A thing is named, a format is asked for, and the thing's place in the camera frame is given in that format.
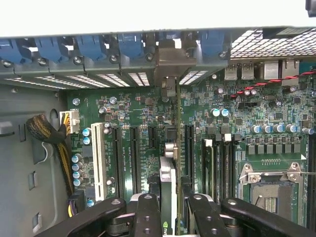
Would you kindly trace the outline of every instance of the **ram slot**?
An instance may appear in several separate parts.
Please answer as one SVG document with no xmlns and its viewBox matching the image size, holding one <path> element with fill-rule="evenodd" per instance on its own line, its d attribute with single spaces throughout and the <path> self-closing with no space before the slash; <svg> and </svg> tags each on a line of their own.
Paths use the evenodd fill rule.
<svg viewBox="0 0 316 237">
<path fill-rule="evenodd" d="M 222 187 L 223 193 L 222 198 L 229 198 L 234 196 L 234 162 L 233 162 L 233 144 L 231 142 L 223 145 L 223 156 L 222 156 L 222 170 L 223 179 Z"/>
<path fill-rule="evenodd" d="M 316 172 L 316 135 L 309 136 L 308 172 Z M 316 231 L 316 176 L 308 176 L 307 227 Z"/>
</svg>

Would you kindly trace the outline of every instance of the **metal screw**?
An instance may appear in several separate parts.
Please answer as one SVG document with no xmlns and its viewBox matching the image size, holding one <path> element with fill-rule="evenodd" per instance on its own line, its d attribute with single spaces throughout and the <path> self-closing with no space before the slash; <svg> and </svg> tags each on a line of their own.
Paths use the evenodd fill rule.
<svg viewBox="0 0 316 237">
<path fill-rule="evenodd" d="M 223 51 L 221 52 L 218 56 L 220 56 L 221 58 L 225 58 L 226 57 L 227 52 Z"/>
<path fill-rule="evenodd" d="M 196 200 L 201 200 L 201 199 L 202 199 L 201 195 L 194 195 L 193 197 L 194 197 Z"/>
<path fill-rule="evenodd" d="M 11 89 L 11 92 L 12 93 L 18 93 L 18 89 L 17 88 L 13 88 L 13 89 Z"/>
<path fill-rule="evenodd" d="M 111 201 L 111 204 L 112 204 L 112 205 L 120 204 L 120 200 L 115 199 L 115 200 Z"/>
<path fill-rule="evenodd" d="M 228 200 L 228 203 L 230 205 L 236 205 L 237 204 L 237 202 L 235 200 L 231 200 L 231 199 Z"/>
<path fill-rule="evenodd" d="M 80 99 L 79 98 L 73 99 L 73 105 L 74 106 L 78 106 L 79 104 L 80 104 Z"/>
<path fill-rule="evenodd" d="M 149 54 L 146 55 L 147 61 L 152 61 L 153 58 L 154 58 L 154 55 L 152 53 L 149 53 Z"/>
<path fill-rule="evenodd" d="M 78 56 L 74 57 L 74 63 L 75 63 L 75 64 L 80 64 L 80 63 L 82 63 L 82 58 L 81 58 L 81 57 L 78 57 Z"/>
<path fill-rule="evenodd" d="M 111 62 L 117 62 L 118 58 L 115 55 L 110 56 L 110 61 Z"/>
<path fill-rule="evenodd" d="M 13 63 L 6 61 L 6 60 L 1 60 L 1 63 L 5 66 L 5 67 L 11 67 Z"/>
<path fill-rule="evenodd" d="M 46 59 L 44 59 L 44 58 L 38 58 L 38 63 L 39 63 L 41 66 L 46 66 L 46 65 L 47 65 L 47 61 L 46 61 Z"/>
</svg>

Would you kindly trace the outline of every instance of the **black pcie slot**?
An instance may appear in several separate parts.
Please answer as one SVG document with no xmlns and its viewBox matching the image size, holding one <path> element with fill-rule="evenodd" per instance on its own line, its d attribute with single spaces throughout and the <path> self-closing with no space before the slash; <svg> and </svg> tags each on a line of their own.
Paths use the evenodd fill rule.
<svg viewBox="0 0 316 237">
<path fill-rule="evenodd" d="M 115 189 L 119 198 L 124 198 L 125 179 L 122 154 L 122 132 L 120 127 L 112 128 L 113 158 L 115 162 Z"/>
<path fill-rule="evenodd" d="M 157 127 L 154 125 L 148 126 L 148 139 L 149 139 L 149 148 L 158 148 L 157 142 Z"/>
<path fill-rule="evenodd" d="M 195 190 L 194 180 L 194 126 L 185 125 L 185 162 L 186 162 L 186 175 L 189 175 L 192 182 L 192 190 Z"/>
<path fill-rule="evenodd" d="M 140 153 L 139 153 L 139 128 L 131 126 L 130 132 L 130 152 L 132 159 L 132 181 L 133 193 L 141 193 L 141 172 L 140 172 Z"/>
</svg>

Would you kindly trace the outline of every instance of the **green circuit board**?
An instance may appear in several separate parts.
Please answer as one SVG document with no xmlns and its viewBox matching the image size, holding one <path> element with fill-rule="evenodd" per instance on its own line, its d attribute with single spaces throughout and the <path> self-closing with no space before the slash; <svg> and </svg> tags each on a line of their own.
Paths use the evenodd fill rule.
<svg viewBox="0 0 316 237">
<path fill-rule="evenodd" d="M 195 193 L 211 194 L 210 189 L 213 189 L 215 192 L 213 199 L 216 202 L 220 202 L 225 197 L 235 196 L 255 204 L 254 198 L 268 189 L 271 197 L 269 195 L 263 197 L 262 208 L 278 214 L 282 213 L 285 218 L 305 225 L 308 180 L 306 176 L 303 176 L 301 184 L 282 181 L 279 177 L 272 180 L 263 177 L 257 184 L 242 186 L 239 178 L 245 164 L 250 164 L 253 170 L 258 172 L 285 172 L 293 162 L 297 162 L 302 171 L 307 171 L 309 141 L 308 136 L 301 131 L 303 126 L 314 126 L 314 103 L 311 99 L 313 80 L 301 78 L 297 90 L 293 93 L 284 92 L 284 87 L 276 83 L 256 88 L 256 95 L 239 96 L 234 100 L 225 97 L 252 84 L 253 81 L 246 80 L 225 81 L 219 75 L 218 79 L 209 78 L 196 86 L 181 87 L 181 173 L 188 175 L 189 170 Z M 223 89 L 222 94 L 217 94 L 218 88 Z M 159 88 L 76 90 L 69 91 L 67 96 L 69 110 L 79 111 L 81 131 L 90 127 L 92 123 L 107 121 L 111 122 L 112 127 L 119 128 L 123 177 L 115 182 L 120 182 L 120 186 L 123 185 L 121 196 L 126 200 L 130 199 L 135 193 L 133 182 L 138 182 L 140 187 L 138 191 L 148 192 L 147 178 L 152 174 L 159 174 L 159 157 L 163 156 L 165 142 L 170 142 L 165 138 L 165 127 L 174 125 L 178 119 L 176 99 L 169 98 L 168 101 L 163 101 Z M 272 106 L 273 101 L 267 96 L 274 96 L 273 101 L 278 100 L 282 105 Z M 116 97 L 115 104 L 110 104 L 111 97 Z M 78 106 L 72 104 L 74 98 L 80 99 Z M 243 103 L 255 104 L 250 108 L 245 107 Z M 103 106 L 107 108 L 106 115 L 100 115 L 98 112 Z M 213 116 L 213 109 L 223 108 L 229 111 L 227 117 Z M 289 124 L 294 125 L 297 132 L 272 131 L 264 134 L 251 131 L 254 125 L 273 127 L 276 124 L 284 128 Z M 139 129 L 140 163 L 137 165 L 141 180 L 138 181 L 135 181 L 133 176 L 130 151 L 130 133 L 131 128 L 135 126 Z M 156 134 L 154 146 L 149 137 L 151 127 L 155 128 Z M 116 172 L 113 134 L 112 129 L 112 134 L 104 135 L 108 178 L 114 177 Z M 224 134 L 231 134 L 232 141 L 223 141 Z M 82 153 L 82 148 L 85 146 L 82 138 L 81 133 L 72 135 L 73 155 Z M 211 153 L 204 147 L 204 139 L 213 141 L 212 162 Z M 188 141 L 192 146 L 190 148 L 192 153 L 188 152 Z M 215 174 L 214 180 L 210 181 L 212 174 L 209 171 L 212 169 Z M 82 170 L 84 182 L 78 189 L 85 190 L 87 186 L 94 183 L 92 157 L 84 157 Z M 283 191 L 287 192 L 286 196 L 289 196 L 286 200 L 290 203 L 287 205 L 280 204 L 284 197 L 278 192 L 283 188 Z M 108 197 L 118 194 L 117 186 L 114 184 L 107 185 L 107 189 Z"/>
</svg>

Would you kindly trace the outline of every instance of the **gray metal panel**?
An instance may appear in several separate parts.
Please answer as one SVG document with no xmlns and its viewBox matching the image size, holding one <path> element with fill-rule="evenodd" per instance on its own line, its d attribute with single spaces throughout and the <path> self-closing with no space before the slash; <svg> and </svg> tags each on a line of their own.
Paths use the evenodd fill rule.
<svg viewBox="0 0 316 237">
<path fill-rule="evenodd" d="M 39 232 L 67 217 L 67 194 L 58 158 L 34 165 L 31 135 L 26 132 L 23 141 L 19 125 L 24 131 L 33 115 L 45 113 L 49 118 L 52 109 L 65 107 L 53 91 L 16 87 L 17 93 L 12 93 L 12 88 L 0 87 L 0 121 L 12 122 L 15 132 L 0 137 L 0 236 L 31 237 L 37 213 L 42 216 Z M 38 185 L 29 190 L 28 175 L 34 171 Z"/>
</svg>

